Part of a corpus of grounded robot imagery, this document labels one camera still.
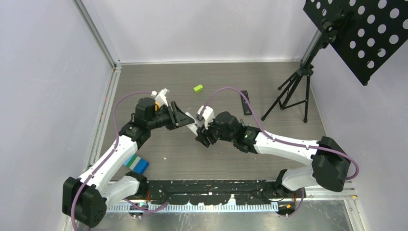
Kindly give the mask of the white remote control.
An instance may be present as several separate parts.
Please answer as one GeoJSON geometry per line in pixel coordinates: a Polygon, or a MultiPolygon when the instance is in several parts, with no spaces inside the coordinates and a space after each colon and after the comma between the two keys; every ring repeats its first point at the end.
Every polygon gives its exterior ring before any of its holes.
{"type": "Polygon", "coordinates": [[[190,131],[195,135],[195,137],[196,137],[196,136],[197,136],[197,132],[196,132],[195,123],[198,122],[198,120],[197,120],[194,116],[192,116],[189,112],[186,112],[185,114],[194,120],[194,122],[191,123],[190,125],[188,125],[187,127],[189,128],[189,130],[190,130],[190,131]]]}

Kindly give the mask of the black remote control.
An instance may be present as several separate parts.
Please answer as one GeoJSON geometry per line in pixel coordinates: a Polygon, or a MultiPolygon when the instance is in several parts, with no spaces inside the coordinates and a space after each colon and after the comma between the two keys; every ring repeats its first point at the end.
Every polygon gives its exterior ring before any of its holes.
{"type": "Polygon", "coordinates": [[[250,116],[252,115],[252,111],[250,107],[248,106],[248,101],[249,101],[248,91],[241,90],[241,93],[243,94],[243,96],[241,96],[243,114],[245,116],[250,116]]]}

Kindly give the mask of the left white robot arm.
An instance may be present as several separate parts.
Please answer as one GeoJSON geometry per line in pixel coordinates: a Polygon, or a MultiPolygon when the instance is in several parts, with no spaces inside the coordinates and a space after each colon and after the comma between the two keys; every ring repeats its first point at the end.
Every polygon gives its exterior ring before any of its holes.
{"type": "Polygon", "coordinates": [[[158,101],[150,97],[139,99],[131,120],[118,132],[110,149],[78,178],[69,177],[64,182],[63,214],[94,228],[107,209],[119,201],[129,196],[142,199],[147,195],[147,179],[142,174],[129,172],[113,184],[109,181],[150,138],[153,129],[165,127],[174,130],[196,123],[175,102],[157,104],[158,101]]]}

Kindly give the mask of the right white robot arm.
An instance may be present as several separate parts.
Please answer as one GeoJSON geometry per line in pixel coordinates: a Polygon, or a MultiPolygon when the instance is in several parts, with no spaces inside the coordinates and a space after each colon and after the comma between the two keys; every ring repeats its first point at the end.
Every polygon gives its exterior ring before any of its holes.
{"type": "Polygon", "coordinates": [[[196,128],[196,140],[205,147],[217,141],[228,141],[244,153],[270,154],[304,164],[298,169],[279,172],[273,190],[280,197],[304,187],[319,185],[341,192],[347,178],[351,161],[338,153],[342,149],[331,138],[323,136],[320,141],[302,141],[247,126],[229,112],[205,117],[204,124],[196,128]]]}

